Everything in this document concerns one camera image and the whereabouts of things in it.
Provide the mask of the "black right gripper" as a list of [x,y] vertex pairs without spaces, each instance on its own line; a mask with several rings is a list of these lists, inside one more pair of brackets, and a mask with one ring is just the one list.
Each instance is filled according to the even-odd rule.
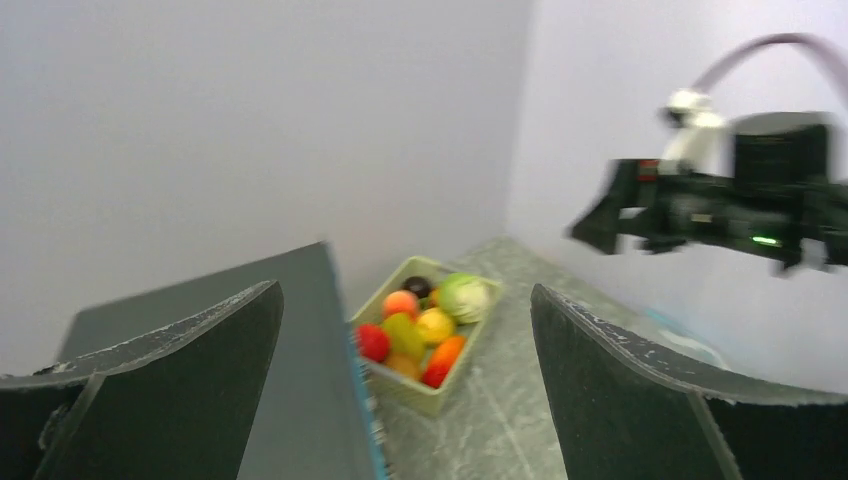
[[[833,131],[825,112],[740,117],[730,129],[730,176],[666,177],[622,230],[652,254],[701,243],[774,260],[780,273],[805,260],[822,270],[844,266],[847,188],[830,179]],[[569,227],[569,237],[614,255],[625,203],[626,161],[617,160],[599,200]]]

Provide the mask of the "orange toy carrot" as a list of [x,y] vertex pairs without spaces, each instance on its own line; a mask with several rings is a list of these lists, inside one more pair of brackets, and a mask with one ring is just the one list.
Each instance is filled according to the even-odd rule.
[[438,389],[450,373],[461,355],[466,344],[466,338],[454,335],[439,344],[429,357],[420,381],[433,389]]

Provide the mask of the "red toy strawberry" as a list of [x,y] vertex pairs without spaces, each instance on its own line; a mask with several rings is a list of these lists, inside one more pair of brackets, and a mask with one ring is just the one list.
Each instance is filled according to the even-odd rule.
[[391,352],[391,340],[381,326],[363,323],[356,328],[359,354],[376,363],[382,363]]

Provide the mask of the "yellow toy apple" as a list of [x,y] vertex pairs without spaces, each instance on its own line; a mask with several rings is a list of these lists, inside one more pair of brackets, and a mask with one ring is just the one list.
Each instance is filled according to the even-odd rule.
[[456,332],[456,322],[438,307],[423,311],[417,318],[415,328],[428,347],[434,347]]

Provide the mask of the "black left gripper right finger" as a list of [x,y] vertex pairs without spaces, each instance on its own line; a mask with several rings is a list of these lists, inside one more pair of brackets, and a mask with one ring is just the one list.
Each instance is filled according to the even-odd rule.
[[531,320],[571,479],[843,479],[847,399],[724,370],[544,285]]

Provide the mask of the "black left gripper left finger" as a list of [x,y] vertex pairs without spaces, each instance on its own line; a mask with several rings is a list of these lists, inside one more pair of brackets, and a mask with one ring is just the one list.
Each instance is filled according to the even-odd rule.
[[234,479],[276,348],[265,281],[128,341],[1,379],[5,479]]

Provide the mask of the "green toy cabbage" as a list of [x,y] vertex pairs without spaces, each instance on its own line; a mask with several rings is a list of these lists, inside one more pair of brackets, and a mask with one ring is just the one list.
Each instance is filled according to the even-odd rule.
[[439,285],[438,306],[459,324],[479,321],[491,304],[491,292],[482,277],[454,272]]

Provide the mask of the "yellow-green toy starfruit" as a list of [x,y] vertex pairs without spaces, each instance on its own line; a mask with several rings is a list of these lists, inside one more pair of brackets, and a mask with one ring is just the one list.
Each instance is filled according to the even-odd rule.
[[390,315],[381,322],[380,326],[390,339],[393,353],[407,355],[416,362],[423,360],[427,346],[409,314]]

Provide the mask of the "clear zip top bag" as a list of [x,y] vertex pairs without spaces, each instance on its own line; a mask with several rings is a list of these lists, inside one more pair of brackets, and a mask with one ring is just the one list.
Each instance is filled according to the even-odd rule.
[[643,310],[632,320],[631,329],[642,337],[681,355],[722,370],[730,369],[718,350],[693,334],[683,324],[655,310]]

